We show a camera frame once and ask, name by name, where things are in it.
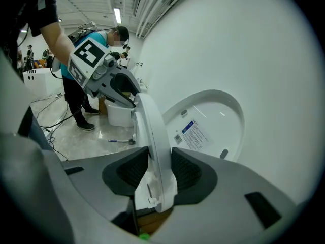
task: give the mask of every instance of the black pants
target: black pants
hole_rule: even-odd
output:
[[[88,95],[82,90],[81,86],[75,80],[63,78],[63,87],[65,98],[69,104],[71,114],[74,114],[78,111],[85,99],[85,96],[86,101],[83,108],[85,110],[91,109]],[[74,115],[74,118],[78,124],[85,122],[85,118],[82,115],[81,110]]]
[[[25,71],[29,71],[34,68],[34,62],[32,62],[30,59],[26,61]]]

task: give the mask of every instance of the ceiling light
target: ceiling light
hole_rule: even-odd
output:
[[[117,23],[121,24],[122,21],[121,21],[120,9],[119,8],[114,8],[114,13],[115,13]]]

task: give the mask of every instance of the pipe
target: pipe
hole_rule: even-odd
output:
[[[123,17],[125,17],[125,0],[123,0]]]
[[[170,7],[173,6],[174,3],[176,3],[178,0],[174,0],[172,1],[172,3],[166,8],[166,10],[159,16],[159,18],[156,20],[156,22],[153,23],[153,25],[150,27],[150,29],[147,31],[146,35],[144,36],[144,38],[146,38],[146,36],[148,35],[148,33],[151,31],[151,29],[158,23],[158,21],[163,17],[163,15],[165,13],[167,13],[167,11],[170,9]]]
[[[159,12],[164,8],[164,6],[169,2],[170,0],[165,0],[165,2],[159,7],[159,9],[156,11],[156,13],[149,19],[149,24],[153,19],[156,19],[160,14]]]
[[[153,8],[151,9],[146,21],[144,22],[143,26],[142,26],[142,29],[141,29],[141,32],[139,34],[139,36],[141,36],[141,34],[143,33],[144,31],[144,28],[146,26],[146,24],[148,23],[149,19],[152,17],[153,13],[156,11],[157,7],[159,6],[159,4],[161,3],[161,1],[163,0],[157,0],[156,4],[153,6]]]
[[[140,19],[140,22],[139,22],[139,25],[138,25],[138,28],[137,28],[136,36],[138,36],[138,32],[139,32],[139,29],[141,27],[141,24],[143,23],[144,17],[147,15],[152,2],[153,2],[153,0],[149,0],[148,4],[146,6],[146,9],[144,10],[144,12],[143,12],[143,14],[141,16],[141,19]]]

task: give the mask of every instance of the white wall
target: white wall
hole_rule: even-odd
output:
[[[144,41],[141,77],[161,113],[204,89],[235,97],[239,159],[296,203],[323,167],[322,55],[289,0],[185,0]]]
[[[19,36],[24,39],[26,33],[21,33]],[[26,57],[27,56],[27,51],[28,48],[27,46],[31,44],[32,45],[32,51],[34,53],[34,60],[37,59],[42,59],[42,55],[44,50],[48,48],[44,38],[42,35],[38,35],[36,37],[31,36],[31,33],[29,32],[27,35],[26,40],[22,43],[21,45],[21,50],[22,50],[22,56]]]

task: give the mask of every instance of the toilet seat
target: toilet seat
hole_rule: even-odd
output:
[[[163,212],[173,206],[177,194],[166,127],[151,96],[137,94],[134,103],[134,140],[137,146],[149,148],[148,169],[135,192],[136,209],[155,207]]]

